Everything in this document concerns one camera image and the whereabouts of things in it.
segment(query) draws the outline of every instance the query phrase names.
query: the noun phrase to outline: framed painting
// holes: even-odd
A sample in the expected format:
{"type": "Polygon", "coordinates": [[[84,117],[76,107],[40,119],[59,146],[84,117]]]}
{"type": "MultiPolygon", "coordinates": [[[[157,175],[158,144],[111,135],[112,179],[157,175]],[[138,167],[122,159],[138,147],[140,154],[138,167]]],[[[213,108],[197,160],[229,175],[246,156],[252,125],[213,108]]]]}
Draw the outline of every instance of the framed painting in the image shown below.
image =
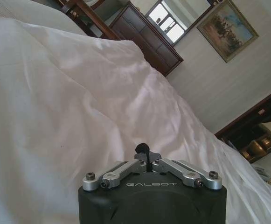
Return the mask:
{"type": "Polygon", "coordinates": [[[258,38],[257,32],[231,0],[225,0],[197,27],[225,62],[258,38]]]}

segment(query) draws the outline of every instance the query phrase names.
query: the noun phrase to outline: bolt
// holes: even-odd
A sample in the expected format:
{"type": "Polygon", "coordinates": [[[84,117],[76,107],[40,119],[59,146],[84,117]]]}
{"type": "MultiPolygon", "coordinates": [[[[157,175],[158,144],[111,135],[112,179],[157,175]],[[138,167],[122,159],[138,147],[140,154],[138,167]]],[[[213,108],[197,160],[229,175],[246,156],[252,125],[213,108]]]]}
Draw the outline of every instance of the bolt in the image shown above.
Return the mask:
{"type": "Polygon", "coordinates": [[[109,181],[108,180],[102,180],[100,186],[103,188],[103,189],[106,189],[109,187],[109,181]]]}
{"type": "Polygon", "coordinates": [[[196,188],[201,188],[203,186],[204,186],[204,183],[203,183],[203,181],[200,178],[198,178],[198,179],[195,180],[195,187],[196,188]]]}
{"type": "Polygon", "coordinates": [[[214,180],[218,179],[218,173],[216,171],[210,171],[209,172],[209,177],[211,177],[214,180]]]}
{"type": "Polygon", "coordinates": [[[92,172],[87,173],[86,178],[87,178],[88,181],[92,181],[92,180],[95,179],[95,174],[92,173],[92,172]]]}

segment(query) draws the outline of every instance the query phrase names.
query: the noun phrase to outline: silver metal linkage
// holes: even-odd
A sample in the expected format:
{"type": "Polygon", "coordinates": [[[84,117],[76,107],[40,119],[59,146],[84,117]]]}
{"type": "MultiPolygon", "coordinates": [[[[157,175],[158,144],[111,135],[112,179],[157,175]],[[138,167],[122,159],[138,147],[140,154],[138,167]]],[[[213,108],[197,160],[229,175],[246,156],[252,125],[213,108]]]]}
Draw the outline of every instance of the silver metal linkage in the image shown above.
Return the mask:
{"type": "Polygon", "coordinates": [[[115,163],[111,164],[109,167],[107,167],[105,170],[96,172],[96,173],[88,173],[83,178],[83,189],[86,191],[92,191],[96,190],[102,181],[103,175],[105,173],[111,172],[118,167],[122,166],[124,162],[116,161],[115,163]]]}
{"type": "Polygon", "coordinates": [[[201,188],[203,182],[201,176],[197,172],[187,170],[184,167],[176,164],[168,159],[160,159],[153,162],[153,171],[156,172],[170,172],[176,177],[180,178],[184,185],[193,188],[201,188]]]}
{"type": "Polygon", "coordinates": [[[121,180],[131,172],[143,173],[145,170],[146,163],[143,161],[116,161],[103,171],[98,173],[87,173],[83,178],[83,189],[92,191],[96,190],[99,186],[104,189],[111,189],[119,186],[121,180]]]}
{"type": "Polygon", "coordinates": [[[111,189],[120,185],[130,173],[142,173],[146,169],[146,163],[139,160],[133,160],[125,163],[123,166],[103,175],[100,186],[104,189],[111,189]]]}
{"type": "Polygon", "coordinates": [[[197,172],[201,176],[202,181],[207,188],[213,190],[219,190],[222,188],[222,179],[217,172],[206,172],[205,170],[202,170],[184,160],[178,160],[175,161],[175,163],[190,171],[197,172]]]}

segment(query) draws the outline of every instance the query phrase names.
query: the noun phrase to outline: wooden furniture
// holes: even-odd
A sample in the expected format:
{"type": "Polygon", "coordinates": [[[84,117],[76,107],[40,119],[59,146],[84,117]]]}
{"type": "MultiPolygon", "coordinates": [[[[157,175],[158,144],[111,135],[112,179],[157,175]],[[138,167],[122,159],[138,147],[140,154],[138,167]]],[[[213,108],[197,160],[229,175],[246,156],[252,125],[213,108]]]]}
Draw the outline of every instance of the wooden furniture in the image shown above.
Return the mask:
{"type": "Polygon", "coordinates": [[[70,17],[86,34],[96,37],[89,27],[78,17],[87,15],[93,23],[104,33],[105,38],[110,40],[120,40],[120,38],[110,29],[103,20],[93,11],[104,0],[99,0],[95,5],[89,7],[83,0],[55,0],[62,6],[61,11],[70,17]]]}
{"type": "Polygon", "coordinates": [[[253,140],[265,139],[266,132],[259,126],[260,123],[271,122],[271,95],[263,99],[225,128],[216,133],[216,137],[238,151],[247,150],[253,140]]]}
{"type": "Polygon", "coordinates": [[[152,67],[167,76],[183,59],[148,19],[129,2],[110,28],[120,39],[134,41],[152,67]]]}

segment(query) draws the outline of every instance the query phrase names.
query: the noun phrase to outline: white bed sheet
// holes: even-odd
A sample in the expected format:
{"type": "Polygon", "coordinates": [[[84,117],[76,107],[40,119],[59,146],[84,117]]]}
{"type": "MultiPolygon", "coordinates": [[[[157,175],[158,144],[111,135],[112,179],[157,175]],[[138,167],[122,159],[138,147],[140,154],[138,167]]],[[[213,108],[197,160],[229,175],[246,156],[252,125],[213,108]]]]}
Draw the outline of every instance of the white bed sheet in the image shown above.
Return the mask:
{"type": "Polygon", "coordinates": [[[0,17],[0,224],[77,224],[87,171],[137,144],[216,170],[227,223],[271,223],[271,186],[208,132],[130,41],[0,17]]]}

